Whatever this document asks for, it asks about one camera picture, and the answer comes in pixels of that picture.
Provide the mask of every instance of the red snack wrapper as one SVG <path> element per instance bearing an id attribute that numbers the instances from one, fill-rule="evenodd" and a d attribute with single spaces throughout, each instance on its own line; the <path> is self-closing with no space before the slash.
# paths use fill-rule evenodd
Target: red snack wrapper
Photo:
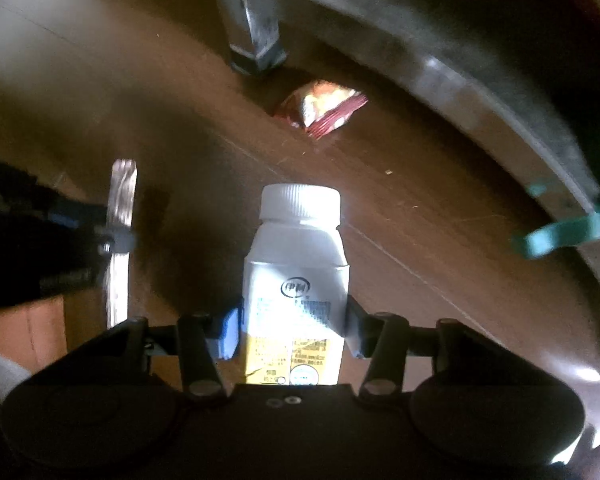
<path id="1" fill-rule="evenodd" d="M 313 81 L 293 92 L 274 113 L 318 140 L 341 127 L 368 99 L 363 93 L 329 81 Z"/>

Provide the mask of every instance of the wooden floor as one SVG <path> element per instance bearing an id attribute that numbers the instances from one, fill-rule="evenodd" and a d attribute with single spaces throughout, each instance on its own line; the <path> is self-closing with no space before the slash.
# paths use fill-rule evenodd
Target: wooden floor
<path id="1" fill-rule="evenodd" d="M 547 216 L 405 92 L 307 34 L 283 41 L 288 63 L 251 79 L 227 66 L 214 0 L 0 0 L 0 158 L 95 202 L 113 160 L 138 162 L 130 308 L 156 324 L 240 293 L 264 185 L 335 187 L 368 311 L 460 319 L 568 380 L 600 430 L 600 288 L 571 251 L 510 249 Z M 312 78 L 370 100 L 317 143 L 269 116 Z M 65 299 L 70 348 L 96 331 L 94 297 Z M 413 386 L 428 365 L 409 366 Z M 364 370 L 345 355 L 341 379 Z"/>

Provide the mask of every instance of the screw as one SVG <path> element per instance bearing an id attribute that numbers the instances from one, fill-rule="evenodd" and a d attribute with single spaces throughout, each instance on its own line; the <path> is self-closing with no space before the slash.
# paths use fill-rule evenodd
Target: screw
<path id="1" fill-rule="evenodd" d="M 281 408 L 284 405 L 284 402 L 280 399 L 267 399 L 265 404 L 270 408 Z"/>
<path id="2" fill-rule="evenodd" d="M 111 252 L 111 244 L 103 243 L 98 246 L 98 254 L 109 254 Z"/>
<path id="3" fill-rule="evenodd" d="M 222 384 L 210 379 L 200 379 L 193 381 L 189 385 L 189 393 L 196 397 L 211 397 L 222 390 Z"/>
<path id="4" fill-rule="evenodd" d="M 391 395 L 397 388 L 396 384 L 389 379 L 371 379 L 363 388 L 374 396 Z"/>

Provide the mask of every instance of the white plastic bottle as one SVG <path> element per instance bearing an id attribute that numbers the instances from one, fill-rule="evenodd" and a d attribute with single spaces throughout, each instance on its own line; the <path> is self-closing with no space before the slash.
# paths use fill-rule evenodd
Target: white plastic bottle
<path id="1" fill-rule="evenodd" d="M 262 191 L 260 219 L 244 263 L 246 381 L 335 384 L 349 287 L 340 194 L 272 184 Z"/>

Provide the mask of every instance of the yellow label section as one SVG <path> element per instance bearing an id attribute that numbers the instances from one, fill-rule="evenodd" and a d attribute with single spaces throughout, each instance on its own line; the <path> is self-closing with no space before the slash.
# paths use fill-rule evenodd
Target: yellow label section
<path id="1" fill-rule="evenodd" d="M 328 339 L 294 339 L 286 343 L 247 335 L 246 382 L 335 384 L 338 381 L 341 354 L 342 345 L 334 345 Z M 329 366 L 330 360 L 337 362 Z"/>
<path id="2" fill-rule="evenodd" d="M 246 382 L 289 384 L 290 345 L 268 337 L 247 335 Z"/>

